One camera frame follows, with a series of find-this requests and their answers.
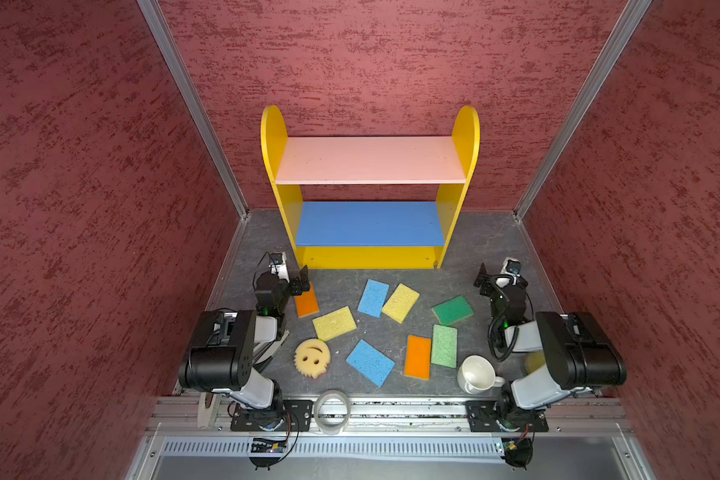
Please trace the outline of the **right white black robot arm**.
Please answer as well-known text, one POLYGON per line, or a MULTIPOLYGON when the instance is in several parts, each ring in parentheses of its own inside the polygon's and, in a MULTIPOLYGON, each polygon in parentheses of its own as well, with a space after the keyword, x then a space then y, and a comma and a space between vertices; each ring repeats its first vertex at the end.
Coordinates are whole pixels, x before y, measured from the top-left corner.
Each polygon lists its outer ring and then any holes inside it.
POLYGON ((474 281, 490 301, 487 341, 499 362, 515 353, 542 353, 544 365, 504 386, 495 404, 499 420, 518 423, 580 392, 620 386, 626 363, 588 312, 535 311, 522 264, 511 257, 497 274, 480 266, 474 281))

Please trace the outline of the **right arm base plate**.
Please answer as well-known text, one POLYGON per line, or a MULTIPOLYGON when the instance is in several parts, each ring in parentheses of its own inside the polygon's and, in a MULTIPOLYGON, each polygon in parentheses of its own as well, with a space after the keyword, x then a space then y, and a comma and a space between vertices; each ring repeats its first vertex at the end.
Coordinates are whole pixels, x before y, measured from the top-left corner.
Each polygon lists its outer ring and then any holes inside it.
POLYGON ((472 433, 503 435, 546 433, 549 426, 545 411, 523 410, 515 406, 497 406, 496 401, 472 400, 465 403, 466 419, 472 433))

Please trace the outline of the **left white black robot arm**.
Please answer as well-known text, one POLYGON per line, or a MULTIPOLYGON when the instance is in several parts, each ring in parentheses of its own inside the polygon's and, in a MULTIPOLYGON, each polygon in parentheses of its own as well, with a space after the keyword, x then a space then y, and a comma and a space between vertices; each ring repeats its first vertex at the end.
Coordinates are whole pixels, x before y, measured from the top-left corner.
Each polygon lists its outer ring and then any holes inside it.
POLYGON ((290 281, 264 272, 254 282, 253 310, 202 312, 178 369, 180 386, 227 395, 275 418, 286 415, 278 384, 264 377, 257 365, 269 361, 285 339, 289 299, 310 289, 307 267, 290 281))

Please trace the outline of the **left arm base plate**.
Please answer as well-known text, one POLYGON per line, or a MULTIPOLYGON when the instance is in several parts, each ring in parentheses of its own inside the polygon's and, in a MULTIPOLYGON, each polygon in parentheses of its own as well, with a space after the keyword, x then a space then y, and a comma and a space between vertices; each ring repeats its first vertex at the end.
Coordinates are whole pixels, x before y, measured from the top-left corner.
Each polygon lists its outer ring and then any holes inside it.
POLYGON ((236 405, 230 421, 233 432, 305 432, 313 417, 312 400, 286 399, 269 409, 248 409, 236 405))

